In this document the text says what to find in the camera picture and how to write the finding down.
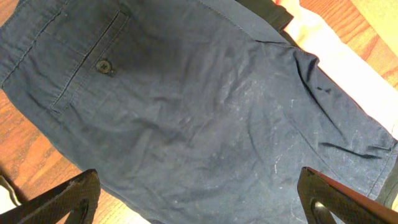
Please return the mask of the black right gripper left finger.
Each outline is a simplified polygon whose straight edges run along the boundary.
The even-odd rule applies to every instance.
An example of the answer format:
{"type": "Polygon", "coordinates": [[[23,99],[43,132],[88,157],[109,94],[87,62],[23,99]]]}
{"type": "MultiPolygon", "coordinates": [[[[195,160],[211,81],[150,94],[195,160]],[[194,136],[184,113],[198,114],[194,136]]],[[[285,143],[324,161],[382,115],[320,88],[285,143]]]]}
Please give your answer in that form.
{"type": "Polygon", "coordinates": [[[3,213],[1,223],[93,223],[101,193],[98,173],[88,169],[68,181],[3,213]]]}

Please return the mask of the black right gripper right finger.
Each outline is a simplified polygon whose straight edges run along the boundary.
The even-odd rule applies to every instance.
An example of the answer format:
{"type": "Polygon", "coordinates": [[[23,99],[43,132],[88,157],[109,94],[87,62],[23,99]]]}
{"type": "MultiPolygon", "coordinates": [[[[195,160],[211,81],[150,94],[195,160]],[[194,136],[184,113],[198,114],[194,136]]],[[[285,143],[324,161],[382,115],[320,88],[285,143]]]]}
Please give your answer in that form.
{"type": "Polygon", "coordinates": [[[303,167],[297,184],[309,223],[397,224],[397,212],[371,200],[310,167],[303,167]]]}

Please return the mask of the beige khaki shorts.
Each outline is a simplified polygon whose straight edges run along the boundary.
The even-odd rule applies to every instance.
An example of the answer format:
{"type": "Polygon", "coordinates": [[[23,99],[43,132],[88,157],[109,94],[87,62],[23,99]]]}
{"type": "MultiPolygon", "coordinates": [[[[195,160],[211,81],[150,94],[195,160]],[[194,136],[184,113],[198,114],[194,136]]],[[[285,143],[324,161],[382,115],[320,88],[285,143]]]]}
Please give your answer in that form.
{"type": "Polygon", "coordinates": [[[15,190],[9,182],[1,176],[0,178],[0,214],[6,213],[18,206],[21,206],[15,190]]]}

